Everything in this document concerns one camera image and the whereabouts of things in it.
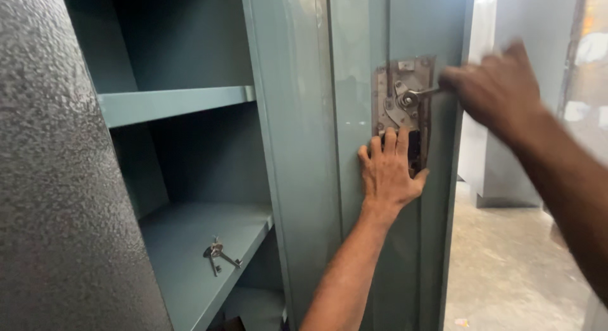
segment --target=exposed lock mechanism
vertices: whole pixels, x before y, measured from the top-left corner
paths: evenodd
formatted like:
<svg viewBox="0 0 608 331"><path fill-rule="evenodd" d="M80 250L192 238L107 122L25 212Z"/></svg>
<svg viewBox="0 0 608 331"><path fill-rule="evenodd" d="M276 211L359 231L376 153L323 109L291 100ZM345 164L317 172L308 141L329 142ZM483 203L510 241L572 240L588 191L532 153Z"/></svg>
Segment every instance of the exposed lock mechanism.
<svg viewBox="0 0 608 331"><path fill-rule="evenodd" d="M391 61L374 72L371 120L373 134L383 137L386 128L407 126L410 176L426 167L430 144L430 101L435 56Z"/></svg>

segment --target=person's left hand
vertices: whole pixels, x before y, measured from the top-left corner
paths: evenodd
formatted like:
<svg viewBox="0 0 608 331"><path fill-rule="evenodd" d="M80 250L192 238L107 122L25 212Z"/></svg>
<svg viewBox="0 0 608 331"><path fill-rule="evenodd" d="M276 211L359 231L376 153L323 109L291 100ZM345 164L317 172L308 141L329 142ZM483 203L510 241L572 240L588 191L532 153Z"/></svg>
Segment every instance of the person's left hand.
<svg viewBox="0 0 608 331"><path fill-rule="evenodd" d="M394 128L387 128L384 151L380 137L374 136L370 142L371 158L364 145L358 152L365 189L364 206L389 212L383 213L388 217L382 217L389 225L406 204L422 194L429 174L429 170L424 169L414 179L410 178L408 146L409 130L406 127L399 129L399 136Z"/></svg>

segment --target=forearm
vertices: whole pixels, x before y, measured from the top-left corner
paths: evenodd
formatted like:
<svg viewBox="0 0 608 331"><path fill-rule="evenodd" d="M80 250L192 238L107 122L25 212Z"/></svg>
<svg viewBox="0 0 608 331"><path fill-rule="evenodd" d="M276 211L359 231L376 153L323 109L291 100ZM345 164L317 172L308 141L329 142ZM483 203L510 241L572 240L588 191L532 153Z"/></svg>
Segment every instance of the forearm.
<svg viewBox="0 0 608 331"><path fill-rule="evenodd" d="M511 145L587 280L608 302L608 170L547 112L530 116Z"/></svg>
<svg viewBox="0 0 608 331"><path fill-rule="evenodd" d="M364 203L361 216L331 260L300 331L358 330L386 233L381 207Z"/></svg>

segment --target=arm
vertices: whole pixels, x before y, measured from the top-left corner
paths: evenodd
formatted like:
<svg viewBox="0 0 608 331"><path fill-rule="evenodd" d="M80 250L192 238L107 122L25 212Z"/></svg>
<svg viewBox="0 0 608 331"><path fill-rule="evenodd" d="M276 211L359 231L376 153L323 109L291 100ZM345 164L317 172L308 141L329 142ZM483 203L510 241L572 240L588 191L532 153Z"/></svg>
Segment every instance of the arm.
<svg viewBox="0 0 608 331"><path fill-rule="evenodd" d="M447 68L440 84L509 146L555 218L593 290L608 303L608 170L544 109L525 48Z"/></svg>
<svg viewBox="0 0 608 331"><path fill-rule="evenodd" d="M386 234L399 211L422 194L428 170L411 179L407 171L408 133L387 128L359 149L365 200L353 231L327 266L300 331L359 330L371 279Z"/></svg>

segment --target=metal shelf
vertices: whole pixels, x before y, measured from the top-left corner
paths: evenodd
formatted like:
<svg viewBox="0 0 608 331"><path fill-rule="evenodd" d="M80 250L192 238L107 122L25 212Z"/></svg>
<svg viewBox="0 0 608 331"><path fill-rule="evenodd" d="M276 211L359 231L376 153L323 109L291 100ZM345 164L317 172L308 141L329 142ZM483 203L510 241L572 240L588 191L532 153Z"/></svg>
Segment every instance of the metal shelf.
<svg viewBox="0 0 608 331"><path fill-rule="evenodd" d="M108 128L188 114L255 100L253 86L100 94Z"/></svg>
<svg viewBox="0 0 608 331"><path fill-rule="evenodd" d="M235 287L226 299L225 317L241 317L247 331L279 331L287 319L282 291Z"/></svg>
<svg viewBox="0 0 608 331"><path fill-rule="evenodd" d="M148 257L175 331L205 330L272 227L269 206L187 203L164 207L141 221ZM213 275L205 249L219 236L236 269L219 258Z"/></svg>

